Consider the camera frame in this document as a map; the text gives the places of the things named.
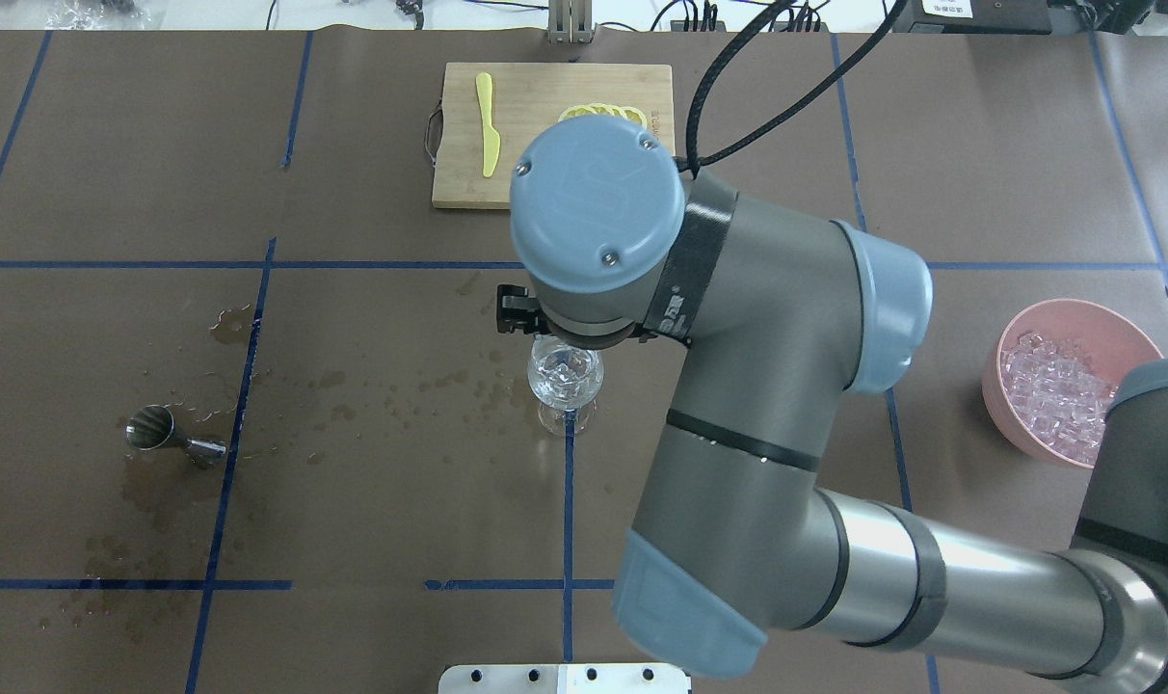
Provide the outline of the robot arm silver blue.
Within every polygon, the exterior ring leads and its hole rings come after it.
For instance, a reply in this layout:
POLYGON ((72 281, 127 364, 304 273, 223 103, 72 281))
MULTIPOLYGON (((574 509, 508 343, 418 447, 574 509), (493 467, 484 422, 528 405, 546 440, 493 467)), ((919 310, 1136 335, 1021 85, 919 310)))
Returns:
POLYGON ((707 173, 684 183, 616 116, 523 150, 510 240, 535 328, 688 351, 612 589, 646 654, 734 680, 772 629, 821 629, 1072 693, 1168 693, 1168 359, 1118 387, 1072 544, 1020 549, 816 483, 842 396, 888 390, 926 336, 915 251, 707 173))

